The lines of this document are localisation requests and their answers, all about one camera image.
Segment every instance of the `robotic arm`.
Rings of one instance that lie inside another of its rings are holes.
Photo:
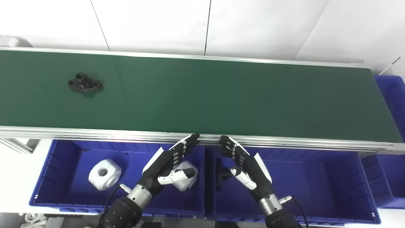
[[[245,187],[247,187],[260,205],[268,228],[300,228],[301,225],[295,220],[294,215],[283,208],[271,185],[271,176],[259,154],[251,156],[243,146],[228,136],[221,136],[222,155],[230,157],[236,163],[230,169]]]
[[[169,150],[159,149],[143,169],[135,188],[117,199],[100,218],[100,228],[132,228],[141,219],[143,209],[161,192],[164,185],[192,178],[192,168],[177,169],[183,157],[199,143],[199,134],[192,134],[177,142]]]

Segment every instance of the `floor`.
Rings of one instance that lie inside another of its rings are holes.
[[[83,216],[82,218],[65,218],[62,224],[62,228],[84,228],[89,226],[90,228],[95,228],[98,222],[98,216]],[[142,217],[141,221],[138,223],[136,228],[140,228],[145,222],[161,222],[162,228],[219,228],[219,224],[215,224],[214,221],[209,221],[205,219],[186,219],[186,218],[151,218]],[[265,228],[264,223],[252,223],[252,222],[239,222],[234,228]]]

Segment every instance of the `black plastic part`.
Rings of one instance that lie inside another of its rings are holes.
[[[113,205],[103,213],[98,227],[101,228],[132,228],[141,219],[142,209],[128,197],[117,199]]]
[[[267,228],[302,228],[295,217],[282,208],[264,219]]]
[[[222,181],[232,177],[232,174],[228,168],[222,167],[221,158],[219,157],[215,160],[215,166],[217,172],[217,186],[215,188],[219,191],[222,188]]]
[[[85,73],[77,73],[74,79],[68,81],[68,86],[77,92],[94,92],[103,88],[101,81],[92,79]]]

